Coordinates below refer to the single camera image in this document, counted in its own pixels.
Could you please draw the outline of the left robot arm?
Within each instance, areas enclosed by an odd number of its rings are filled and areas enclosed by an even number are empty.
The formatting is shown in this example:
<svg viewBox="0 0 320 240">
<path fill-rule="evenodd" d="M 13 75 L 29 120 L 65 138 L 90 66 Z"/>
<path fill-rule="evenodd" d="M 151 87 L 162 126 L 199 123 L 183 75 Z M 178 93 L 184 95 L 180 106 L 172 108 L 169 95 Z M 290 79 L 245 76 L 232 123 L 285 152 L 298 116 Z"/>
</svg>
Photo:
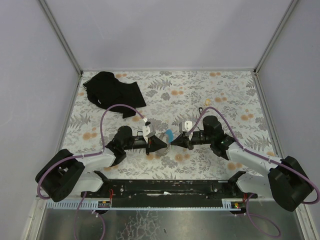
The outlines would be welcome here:
<svg viewBox="0 0 320 240">
<path fill-rule="evenodd" d="M 166 147 L 151 124 L 136 136 L 129 126 L 121 126 L 103 151 L 75 156 L 67 149 L 60 150 L 39 171 L 35 181 L 48 195 L 43 199 L 60 202 L 70 194 L 97 192 L 103 185 L 98 170 L 119 165 L 127 156 L 126 150 L 144 149 L 149 155 Z"/>
</svg>

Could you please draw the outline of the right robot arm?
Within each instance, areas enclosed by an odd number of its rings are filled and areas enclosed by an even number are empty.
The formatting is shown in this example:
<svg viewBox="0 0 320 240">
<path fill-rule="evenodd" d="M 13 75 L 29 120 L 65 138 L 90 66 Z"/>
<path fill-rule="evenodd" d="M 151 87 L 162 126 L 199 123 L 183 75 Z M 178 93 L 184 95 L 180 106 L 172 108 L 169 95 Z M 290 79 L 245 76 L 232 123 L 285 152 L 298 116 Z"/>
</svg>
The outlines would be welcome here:
<svg viewBox="0 0 320 240">
<path fill-rule="evenodd" d="M 287 156 L 281 159 L 241 145 L 224 132 L 216 116 L 206 116 L 202 124 L 203 129 L 195 131 L 192 121 L 181 122 L 180 134 L 171 145 L 189 150 L 195 145 L 209 145 L 216 156 L 255 171 L 257 175 L 243 173 L 236 180 L 236 185 L 243 193 L 273 198 L 283 209 L 293 212 L 315 190 L 295 158 Z"/>
</svg>

